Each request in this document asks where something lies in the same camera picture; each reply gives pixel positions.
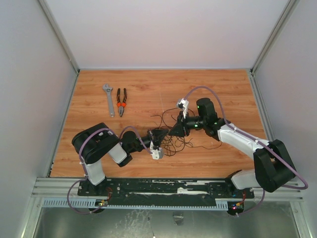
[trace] wooden floor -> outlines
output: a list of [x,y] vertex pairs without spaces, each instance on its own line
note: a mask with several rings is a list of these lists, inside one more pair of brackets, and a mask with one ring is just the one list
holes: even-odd
[[[115,117],[108,112],[107,97],[102,86],[113,87],[112,100]],[[227,119],[255,136],[265,138],[258,109],[244,70],[116,70],[81,71],[64,131],[55,157],[51,177],[82,177],[78,155],[71,140],[73,136],[91,126],[104,122],[119,135],[127,125],[135,126],[141,135],[148,128],[157,127],[163,111],[175,107],[178,99],[185,97],[198,85],[212,88],[220,97]],[[119,117],[116,107],[116,91],[127,89],[127,107]],[[215,97],[207,90],[199,89],[189,97],[189,108],[197,113],[196,100],[210,97],[218,116],[221,111]],[[179,111],[164,114],[164,120],[173,126]],[[194,146],[215,148],[220,145],[203,130],[192,130],[186,140],[192,138]],[[132,154],[133,160],[120,168],[108,155],[102,158],[107,177],[165,177],[165,178],[215,178],[226,177],[240,169],[253,168],[253,160],[227,144],[207,150],[202,147],[188,148],[175,156],[153,160],[146,152]]]

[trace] tangled wires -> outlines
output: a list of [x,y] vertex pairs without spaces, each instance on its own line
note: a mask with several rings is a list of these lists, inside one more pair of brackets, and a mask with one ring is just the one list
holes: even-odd
[[[175,109],[178,109],[178,108],[171,108],[171,109],[168,109],[166,111],[164,111],[162,113],[162,115],[153,115],[151,117],[160,117],[160,124],[158,127],[154,128],[154,129],[171,129],[172,126],[169,126],[166,124],[165,120],[164,120],[164,114],[166,112],[169,112],[169,111],[172,111],[172,110],[175,110]],[[177,121],[173,115],[171,115],[171,118],[174,120],[174,121]],[[177,152],[180,152],[182,150],[185,149],[185,147],[189,147],[189,148],[198,148],[198,147],[202,147],[206,150],[212,150],[212,149],[216,149],[216,148],[219,148],[222,143],[220,145],[218,145],[217,147],[213,147],[213,148],[207,148],[205,146],[194,146],[194,144],[191,142],[193,138],[191,138],[189,141],[186,141],[185,137],[179,137],[179,136],[170,136],[170,135],[166,135],[162,142],[161,142],[161,147],[163,148],[164,150],[164,154],[167,155],[167,156],[174,156]]]

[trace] adjustable wrench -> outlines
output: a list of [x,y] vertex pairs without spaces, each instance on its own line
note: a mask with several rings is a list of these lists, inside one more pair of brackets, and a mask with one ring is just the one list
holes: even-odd
[[106,83],[103,86],[103,90],[107,93],[110,117],[114,117],[114,109],[113,109],[113,103],[111,98],[112,87],[109,87],[109,85]]

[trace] white enclosure wall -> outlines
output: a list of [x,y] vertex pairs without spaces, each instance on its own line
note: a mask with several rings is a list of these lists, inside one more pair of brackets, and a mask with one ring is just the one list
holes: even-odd
[[37,1],[2,1],[0,32],[0,237],[14,238],[76,74]]
[[288,0],[46,0],[80,68],[250,68]]
[[256,72],[276,138],[309,182],[304,191],[317,224],[317,1],[302,0]]

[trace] orange-handled pliers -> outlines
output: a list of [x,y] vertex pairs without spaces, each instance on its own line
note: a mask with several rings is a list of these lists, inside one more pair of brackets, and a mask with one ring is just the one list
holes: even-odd
[[127,101],[127,90],[125,88],[123,89],[123,101],[120,102],[120,88],[118,88],[118,91],[117,91],[117,106],[118,106],[120,117],[122,117],[123,112],[124,112],[124,108],[127,105],[126,101]]

